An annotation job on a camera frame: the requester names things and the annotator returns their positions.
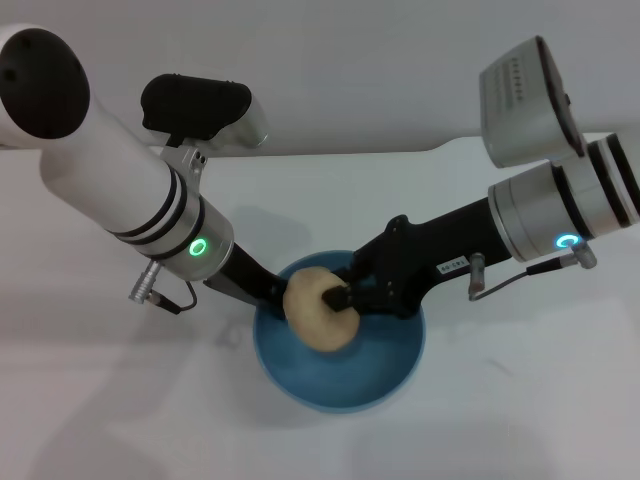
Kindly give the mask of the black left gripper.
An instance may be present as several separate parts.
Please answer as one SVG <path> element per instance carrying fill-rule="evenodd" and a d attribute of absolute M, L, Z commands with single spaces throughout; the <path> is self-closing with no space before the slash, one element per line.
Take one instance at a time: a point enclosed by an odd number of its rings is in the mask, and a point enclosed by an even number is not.
<path fill-rule="evenodd" d="M 288 281 L 265 269 L 239 244 L 233 245 L 224 265 L 204 285 L 247 304 L 271 306 L 280 319 L 286 319 L 283 301 Z"/>

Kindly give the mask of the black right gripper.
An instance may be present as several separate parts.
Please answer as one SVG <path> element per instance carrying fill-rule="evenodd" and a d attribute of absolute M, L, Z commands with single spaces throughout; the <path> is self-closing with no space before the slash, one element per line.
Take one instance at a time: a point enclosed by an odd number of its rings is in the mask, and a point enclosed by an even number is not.
<path fill-rule="evenodd" d="M 433 287 L 469 272 L 465 265 L 441 265 L 473 254 L 491 266 L 512 258 L 484 198 L 422 224 L 405 215 L 389 221 L 383 233 L 354 253 L 350 266 L 337 270 L 347 285 L 331 287 L 323 302 L 334 312 L 385 313 L 408 318 Z"/>

